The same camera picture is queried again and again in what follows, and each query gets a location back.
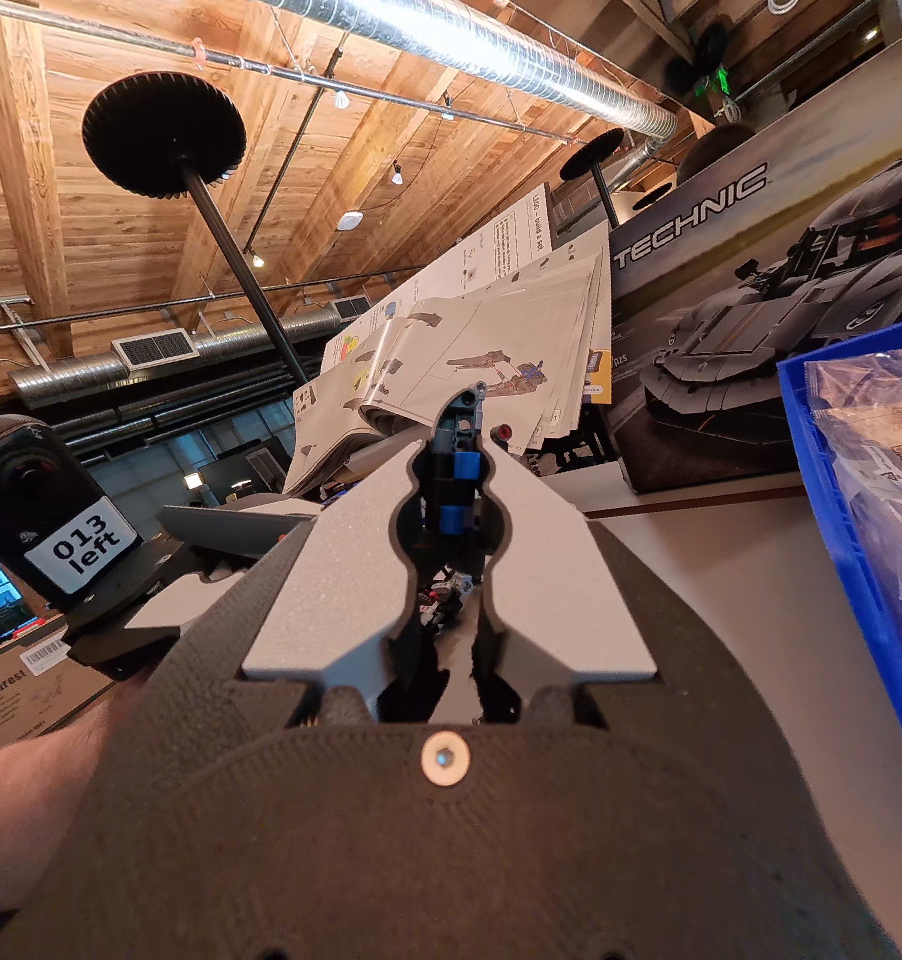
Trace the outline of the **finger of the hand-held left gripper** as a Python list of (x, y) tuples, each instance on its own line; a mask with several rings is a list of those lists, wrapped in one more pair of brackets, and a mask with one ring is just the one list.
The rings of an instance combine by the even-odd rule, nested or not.
[(252, 568), (203, 578), (189, 573), (147, 599), (124, 625), (133, 637), (179, 637)]
[(239, 514), (311, 519), (318, 516), (321, 512), (322, 506), (320, 504), (298, 498), (279, 498), (267, 502), (254, 501), (249, 506), (244, 500), (239, 500), (213, 508), (166, 506), (158, 511), (158, 521), (162, 525), (193, 525), (209, 517), (236, 517)]

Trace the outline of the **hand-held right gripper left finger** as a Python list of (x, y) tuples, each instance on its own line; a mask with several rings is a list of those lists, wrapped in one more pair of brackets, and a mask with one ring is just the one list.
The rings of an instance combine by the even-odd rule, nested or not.
[(417, 439), (314, 522), (242, 663), (253, 681), (290, 679), (358, 690), (374, 720), (395, 681), (420, 660), (418, 572), (397, 537), (400, 510), (418, 507)]

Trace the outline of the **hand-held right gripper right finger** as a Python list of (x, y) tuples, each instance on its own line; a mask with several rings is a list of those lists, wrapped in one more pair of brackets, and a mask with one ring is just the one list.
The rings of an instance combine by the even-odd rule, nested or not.
[(484, 454), (483, 490), (504, 518), (483, 592), (502, 637), (496, 673), (521, 697), (652, 679), (655, 662), (583, 514), (496, 444)]

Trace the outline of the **dark grey lego car assembly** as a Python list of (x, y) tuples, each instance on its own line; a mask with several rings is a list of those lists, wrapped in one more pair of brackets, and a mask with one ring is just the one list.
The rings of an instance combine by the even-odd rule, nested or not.
[[(452, 398), (433, 429), (413, 428), (392, 437), (397, 450), (413, 440), (426, 440), (412, 464), (418, 492), (401, 510), (398, 538), (417, 571), (419, 602), (440, 604), (447, 618), (460, 610), (461, 581), (469, 577), (472, 583), (481, 582), (486, 560), (498, 552), (505, 537), (502, 511), (483, 486), (490, 471), (480, 442), (486, 394), (486, 385), (478, 382)], [(279, 498), (296, 497), (253, 494), (240, 500), (249, 506)], [(324, 511), (342, 500), (350, 505), (347, 491), (320, 505)], [(160, 525), (188, 546), (257, 561), (290, 531), (316, 518), (240, 513), (212, 515), (193, 525)]]

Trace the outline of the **open lego instruction booklet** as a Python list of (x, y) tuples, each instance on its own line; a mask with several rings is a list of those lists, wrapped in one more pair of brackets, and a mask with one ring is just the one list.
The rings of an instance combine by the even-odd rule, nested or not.
[(452, 398), (479, 382), (482, 432), (510, 426), (517, 456), (569, 436), (584, 405), (609, 405), (609, 239), (600, 223), (481, 290), (399, 307), (369, 333), (347, 330), (343, 358), (293, 394), (296, 447), (284, 494), (321, 487), (386, 437), (435, 426)]

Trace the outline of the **lego set box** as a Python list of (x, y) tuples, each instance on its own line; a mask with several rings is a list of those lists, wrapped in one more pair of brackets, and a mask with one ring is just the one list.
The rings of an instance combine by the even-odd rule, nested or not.
[(902, 322), (902, 39), (610, 234), (640, 494), (796, 468), (777, 365)]

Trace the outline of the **person's left hand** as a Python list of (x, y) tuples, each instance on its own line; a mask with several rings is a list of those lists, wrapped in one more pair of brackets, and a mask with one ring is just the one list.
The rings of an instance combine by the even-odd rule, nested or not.
[(107, 742), (153, 670), (119, 683), (69, 726), (0, 749), (0, 915), (22, 907), (48, 869)]

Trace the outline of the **brown cardboard box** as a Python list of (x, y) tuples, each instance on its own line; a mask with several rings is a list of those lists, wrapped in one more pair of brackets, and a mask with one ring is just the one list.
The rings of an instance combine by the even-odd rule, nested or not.
[(0, 749), (60, 728), (113, 687), (70, 658), (65, 629), (56, 616), (0, 643)]

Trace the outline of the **clear plastic parts bag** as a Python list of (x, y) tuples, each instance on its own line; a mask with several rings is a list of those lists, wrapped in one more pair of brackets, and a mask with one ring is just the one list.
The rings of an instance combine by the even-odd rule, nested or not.
[(805, 383), (902, 645), (902, 349), (808, 362)]

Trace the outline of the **white printed instruction sheet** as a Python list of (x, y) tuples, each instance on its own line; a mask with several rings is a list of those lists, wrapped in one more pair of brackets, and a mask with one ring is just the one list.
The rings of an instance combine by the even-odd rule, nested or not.
[(405, 316), (417, 303), (483, 289), (549, 254), (550, 203), (549, 189), (542, 184), (418, 271), (326, 344), (320, 372), (336, 367), (378, 327), (393, 316)]

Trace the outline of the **blue plastic parts bin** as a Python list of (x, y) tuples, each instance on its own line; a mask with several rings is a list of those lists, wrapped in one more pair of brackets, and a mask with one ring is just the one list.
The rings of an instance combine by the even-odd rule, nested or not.
[(805, 383), (808, 362), (893, 350), (902, 350), (902, 323), (782, 362), (778, 374), (793, 450), (819, 533), (902, 730), (900, 636), (841, 495), (832, 469), (832, 454), (813, 420)]

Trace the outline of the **silver ventilation duct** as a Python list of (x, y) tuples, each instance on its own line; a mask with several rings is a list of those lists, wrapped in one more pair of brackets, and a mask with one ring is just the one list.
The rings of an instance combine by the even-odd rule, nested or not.
[(420, 56), (657, 141), (674, 114), (552, 47), (452, 1), (270, 1), (301, 18)]
[(263, 325), (255, 320), (217, 333), (191, 334), (200, 359), (129, 371), (110, 348), (103, 353), (69, 358), (48, 368), (32, 366), (13, 371), (9, 381), (15, 393), (31, 409), (83, 397), (90, 392), (128, 386), (253, 354), (274, 358), (274, 345)]

